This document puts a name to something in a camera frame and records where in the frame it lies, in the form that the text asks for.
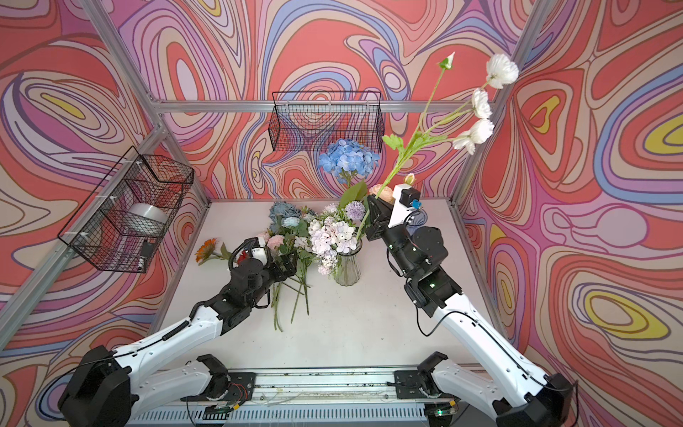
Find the pale pink hydrangea bunch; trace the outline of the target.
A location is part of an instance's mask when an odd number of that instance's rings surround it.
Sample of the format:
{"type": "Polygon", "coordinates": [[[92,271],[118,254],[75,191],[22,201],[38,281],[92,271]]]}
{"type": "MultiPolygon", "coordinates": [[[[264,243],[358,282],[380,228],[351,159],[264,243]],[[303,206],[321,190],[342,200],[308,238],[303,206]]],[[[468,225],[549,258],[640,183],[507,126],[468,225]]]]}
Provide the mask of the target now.
{"type": "Polygon", "coordinates": [[[343,256],[355,255],[361,249],[357,225],[336,203],[313,217],[308,233],[309,248],[318,262],[318,272],[325,276],[339,270],[343,256]]]}

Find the cream pink rose stem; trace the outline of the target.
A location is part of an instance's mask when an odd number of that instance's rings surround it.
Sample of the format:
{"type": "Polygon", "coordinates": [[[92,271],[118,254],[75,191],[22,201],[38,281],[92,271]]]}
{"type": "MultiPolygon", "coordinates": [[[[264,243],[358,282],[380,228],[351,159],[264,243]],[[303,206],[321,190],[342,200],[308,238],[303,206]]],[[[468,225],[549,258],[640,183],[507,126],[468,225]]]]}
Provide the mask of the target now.
{"type": "MultiPolygon", "coordinates": [[[[415,175],[414,174],[407,175],[404,178],[404,183],[405,184],[414,184],[415,183],[415,175]]],[[[377,184],[377,185],[375,185],[369,189],[369,194],[373,195],[373,196],[378,196],[379,199],[382,199],[391,205],[395,204],[395,197],[393,197],[393,189],[390,188],[389,186],[384,188],[384,187],[382,187],[382,185],[377,184]]]]}

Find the white poppy flower stem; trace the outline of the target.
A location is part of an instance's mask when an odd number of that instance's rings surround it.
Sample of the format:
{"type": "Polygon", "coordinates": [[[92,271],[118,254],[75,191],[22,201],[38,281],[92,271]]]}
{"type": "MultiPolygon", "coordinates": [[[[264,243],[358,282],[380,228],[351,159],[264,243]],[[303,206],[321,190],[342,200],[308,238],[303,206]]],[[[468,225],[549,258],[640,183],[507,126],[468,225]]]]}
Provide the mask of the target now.
{"type": "Polygon", "coordinates": [[[381,184],[382,187],[389,186],[391,180],[403,168],[405,163],[423,149],[449,142],[456,151],[466,151],[468,154],[473,155],[476,147],[486,142],[493,135],[493,110],[489,104],[487,89],[491,87],[496,90],[502,90],[507,85],[515,83],[519,77],[519,67],[508,55],[498,53],[487,61],[486,71],[485,83],[473,90],[467,103],[448,113],[446,117],[428,128],[423,127],[423,120],[429,110],[425,108],[409,142],[404,142],[396,135],[384,135],[382,137],[385,145],[398,153],[398,159],[391,172],[389,172],[381,184]],[[455,119],[468,114],[474,115],[477,121],[469,130],[460,133],[457,137],[449,138],[447,135],[436,135],[434,133],[437,128],[446,126],[455,121],[455,119]]]}

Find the orange artificial daisy flower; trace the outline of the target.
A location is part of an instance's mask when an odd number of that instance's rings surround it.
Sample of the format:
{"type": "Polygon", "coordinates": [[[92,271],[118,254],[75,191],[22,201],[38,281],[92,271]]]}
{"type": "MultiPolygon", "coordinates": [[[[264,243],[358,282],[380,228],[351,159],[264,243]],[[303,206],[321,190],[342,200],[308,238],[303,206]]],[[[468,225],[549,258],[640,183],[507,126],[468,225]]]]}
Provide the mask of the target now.
{"type": "Polygon", "coordinates": [[[212,260],[229,261],[231,256],[232,252],[229,252],[224,243],[218,238],[210,238],[197,249],[195,261],[198,265],[202,265],[212,260]]]}

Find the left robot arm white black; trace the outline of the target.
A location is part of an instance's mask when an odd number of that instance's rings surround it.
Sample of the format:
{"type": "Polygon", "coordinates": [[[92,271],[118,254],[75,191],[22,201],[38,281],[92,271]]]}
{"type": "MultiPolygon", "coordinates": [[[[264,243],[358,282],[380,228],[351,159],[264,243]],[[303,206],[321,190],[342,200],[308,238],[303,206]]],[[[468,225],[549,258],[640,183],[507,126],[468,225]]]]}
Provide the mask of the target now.
{"type": "Polygon", "coordinates": [[[217,295],[197,302],[188,317],[140,341],[108,350],[89,350],[58,401],[71,426],[124,426],[130,419],[176,400],[197,396],[223,400],[234,384],[217,357],[206,354],[167,370],[165,365],[231,332],[277,282],[297,271],[295,253],[274,254],[258,238],[245,240],[229,257],[229,283],[217,295]]]}

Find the purple allium flower stem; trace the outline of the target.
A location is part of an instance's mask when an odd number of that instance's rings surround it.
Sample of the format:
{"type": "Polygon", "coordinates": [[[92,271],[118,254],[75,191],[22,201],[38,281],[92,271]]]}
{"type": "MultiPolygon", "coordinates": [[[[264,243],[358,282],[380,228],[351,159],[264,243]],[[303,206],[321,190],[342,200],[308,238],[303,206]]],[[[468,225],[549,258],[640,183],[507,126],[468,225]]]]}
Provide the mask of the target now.
{"type": "Polygon", "coordinates": [[[346,213],[352,222],[361,222],[366,214],[365,204],[358,200],[351,201],[345,206],[344,213],[346,213]]]}

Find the clear glass vase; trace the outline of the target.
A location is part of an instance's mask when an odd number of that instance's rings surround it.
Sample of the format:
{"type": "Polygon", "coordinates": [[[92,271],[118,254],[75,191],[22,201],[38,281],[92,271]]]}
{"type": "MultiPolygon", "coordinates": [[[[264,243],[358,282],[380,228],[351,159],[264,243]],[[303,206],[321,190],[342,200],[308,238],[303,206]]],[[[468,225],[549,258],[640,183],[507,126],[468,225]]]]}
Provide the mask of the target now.
{"type": "Polygon", "coordinates": [[[347,254],[338,255],[338,263],[334,271],[334,281],[340,286],[354,286],[360,280],[360,270],[357,257],[362,249],[358,244],[357,248],[347,254]]]}

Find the blue hydrangea stem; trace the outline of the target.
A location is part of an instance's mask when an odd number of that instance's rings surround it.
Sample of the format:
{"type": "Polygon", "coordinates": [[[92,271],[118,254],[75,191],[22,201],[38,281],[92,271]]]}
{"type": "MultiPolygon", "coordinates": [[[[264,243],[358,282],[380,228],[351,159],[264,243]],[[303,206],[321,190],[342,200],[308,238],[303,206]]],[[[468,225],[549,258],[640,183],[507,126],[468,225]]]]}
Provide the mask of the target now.
{"type": "Polygon", "coordinates": [[[380,154],[353,140],[340,139],[318,156],[319,168],[331,174],[345,190],[370,177],[380,162],[380,154]]]}

